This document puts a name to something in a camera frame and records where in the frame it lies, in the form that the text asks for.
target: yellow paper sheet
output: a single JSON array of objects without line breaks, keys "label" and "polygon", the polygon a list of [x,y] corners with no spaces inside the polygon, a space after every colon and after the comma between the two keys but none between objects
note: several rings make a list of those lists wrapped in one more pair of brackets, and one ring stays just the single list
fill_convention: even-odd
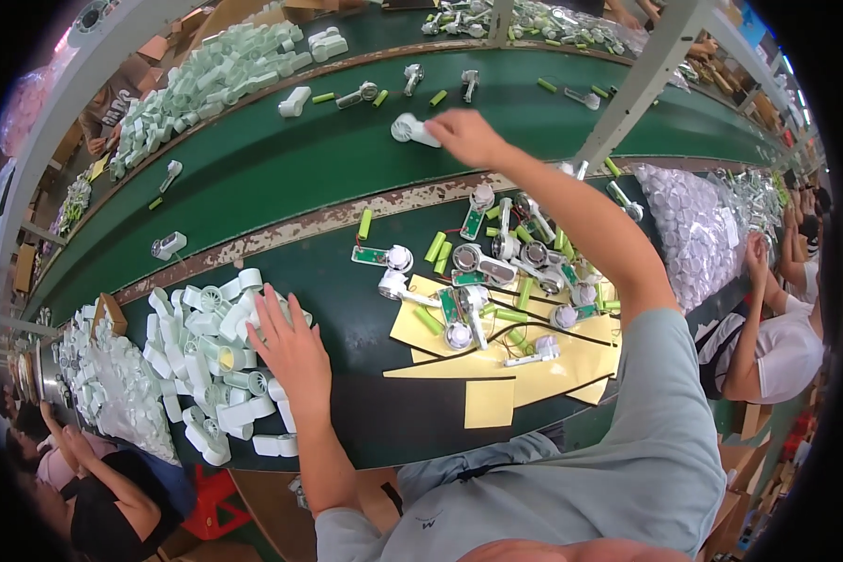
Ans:
[{"label": "yellow paper sheet", "polygon": [[[416,292],[425,295],[431,295],[439,287],[442,287],[437,281],[431,281],[417,275],[413,276],[411,286],[414,287]],[[511,296],[495,291],[492,292],[492,296],[496,300],[511,298]],[[552,306],[552,304],[531,301],[528,310],[540,316],[546,316]],[[403,303],[393,324],[391,337],[445,357],[457,354],[458,352],[444,342],[442,335],[434,335],[416,319],[413,315],[415,307],[414,303]],[[429,311],[434,317],[442,321],[443,317],[439,310],[429,309]],[[512,322],[504,320],[486,318],[483,320],[483,329],[489,334],[511,324]],[[599,341],[610,342],[612,341],[612,330],[617,328],[618,320],[609,316],[600,316],[581,321],[575,325],[572,331]],[[521,407],[566,393],[572,388],[582,387],[590,381],[613,372],[618,363],[617,348],[586,342],[539,326],[522,327],[519,330],[526,333],[526,339],[529,343],[533,343],[541,335],[555,334],[561,353],[559,359],[550,362],[528,363],[517,367],[504,367],[503,360],[509,354],[501,343],[494,341],[486,351],[477,351],[448,361],[386,371],[384,376],[474,379],[514,375],[517,378],[514,405],[515,407]],[[519,350],[511,349],[514,353],[520,354]]]},{"label": "yellow paper sheet", "polygon": [[600,380],[597,380],[596,382],[593,382],[584,388],[578,388],[573,392],[569,392],[565,396],[571,397],[575,400],[581,400],[586,404],[597,406],[599,404],[599,400],[602,399],[603,393],[606,392],[607,384],[608,378],[601,378]]},{"label": "yellow paper sheet", "polygon": [[94,181],[96,177],[103,173],[103,169],[106,167],[106,163],[110,160],[110,153],[106,153],[100,160],[97,160],[93,163],[93,169],[90,171],[90,179],[89,182]]},{"label": "yellow paper sheet", "polygon": [[515,379],[466,381],[466,429],[512,425]]}]

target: plastic bag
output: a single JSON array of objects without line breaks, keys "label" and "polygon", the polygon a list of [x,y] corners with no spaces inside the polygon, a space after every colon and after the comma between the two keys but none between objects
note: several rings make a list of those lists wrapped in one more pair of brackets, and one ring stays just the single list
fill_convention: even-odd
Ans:
[{"label": "plastic bag", "polygon": [[12,84],[0,114],[0,150],[5,155],[18,156],[22,151],[47,97],[76,52],[78,49],[61,40],[50,64],[32,70]]},{"label": "plastic bag", "polygon": [[633,166],[662,237],[668,279],[684,313],[742,271],[741,240],[715,186],[690,172]]}]

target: pile of components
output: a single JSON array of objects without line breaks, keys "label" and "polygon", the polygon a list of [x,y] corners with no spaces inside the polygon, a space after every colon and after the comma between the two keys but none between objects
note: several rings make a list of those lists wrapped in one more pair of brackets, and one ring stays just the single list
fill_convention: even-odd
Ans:
[{"label": "pile of components", "polygon": [[52,346],[60,392],[69,389],[81,418],[101,433],[177,464],[159,403],[160,380],[140,350],[113,333],[109,311],[100,303],[76,312],[62,341]]},{"label": "pile of components", "polygon": [[[256,309],[262,292],[259,270],[250,268],[221,287],[188,285],[170,297],[154,288],[148,298],[155,312],[147,317],[144,358],[159,375],[169,421],[184,421],[185,436],[214,466],[231,459],[228,436],[252,441],[258,455],[296,455],[288,397],[268,370],[257,368],[247,335],[250,324],[262,338]],[[291,322],[288,302],[278,293],[275,298]],[[303,312],[303,318],[312,324],[312,315]],[[182,409],[180,397],[196,405]],[[286,433],[253,434],[255,420],[276,412]]]},{"label": "pile of components", "polygon": [[313,61],[325,62],[347,52],[346,39],[336,27],[308,38],[309,51],[297,54],[303,31],[291,22],[232,25],[203,39],[180,67],[169,70],[167,87],[133,100],[122,119],[118,152],[110,160],[113,180],[142,163],[202,119],[221,113],[247,94],[276,84]]}]

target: black wire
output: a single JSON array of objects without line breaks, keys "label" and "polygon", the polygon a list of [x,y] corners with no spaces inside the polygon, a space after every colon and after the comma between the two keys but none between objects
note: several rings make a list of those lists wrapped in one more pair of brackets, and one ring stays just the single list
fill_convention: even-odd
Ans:
[{"label": "black wire", "polygon": [[[565,335],[570,335],[572,337],[576,337],[579,340],[584,340],[585,342],[597,343],[599,345],[605,345],[606,347],[618,347],[618,343],[603,342],[602,340],[593,339],[591,337],[587,337],[586,335],[580,335],[579,333],[566,332],[566,331],[564,331],[560,328],[555,327],[554,325],[544,324],[543,322],[518,322],[517,324],[507,325],[505,328],[496,332],[493,336],[488,338],[487,343],[491,343],[491,342],[495,341],[495,339],[497,339],[498,337],[500,337],[504,333],[508,333],[509,331],[513,330],[514,328],[517,328],[517,327],[522,326],[522,325],[524,325],[524,326],[535,325],[535,326],[539,326],[541,328],[546,328],[547,330],[552,330],[553,332],[564,333]],[[465,357],[465,355],[471,355],[471,354],[478,351],[476,347],[472,347],[471,349],[463,351],[460,354],[450,355],[449,357],[442,357],[442,356],[439,356],[439,354],[429,352],[428,350],[426,350],[424,348],[412,345],[410,343],[406,343],[406,345],[409,345],[413,349],[416,349],[416,350],[418,350],[418,351],[420,351],[424,354],[438,356],[438,359],[431,359],[429,361],[418,362],[415,365],[430,365],[432,363],[445,362],[445,361],[449,361],[451,359],[458,359],[460,357]]]}]

